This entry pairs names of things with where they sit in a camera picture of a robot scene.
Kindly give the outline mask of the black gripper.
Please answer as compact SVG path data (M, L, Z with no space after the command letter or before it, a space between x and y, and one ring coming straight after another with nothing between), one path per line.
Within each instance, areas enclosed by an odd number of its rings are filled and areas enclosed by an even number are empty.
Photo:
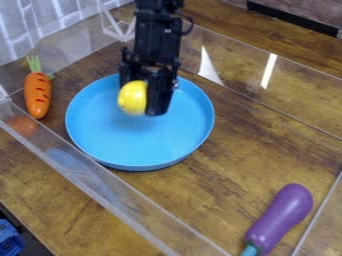
M127 47L122 49L119 63L120 86L132 81L147 80L146 114L148 116L160 116L168 111L174 94L174 76L179 66L178 57L174 57L168 62L142 60L140 56Z

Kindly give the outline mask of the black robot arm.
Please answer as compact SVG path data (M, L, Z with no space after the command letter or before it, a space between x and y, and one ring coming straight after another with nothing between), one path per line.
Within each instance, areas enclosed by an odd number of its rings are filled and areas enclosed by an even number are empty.
M184 0L135 0L134 50L122 49L120 86L134 80L147 82L143 113L167 113L180 67L180 43L192 28L192 18L182 14Z

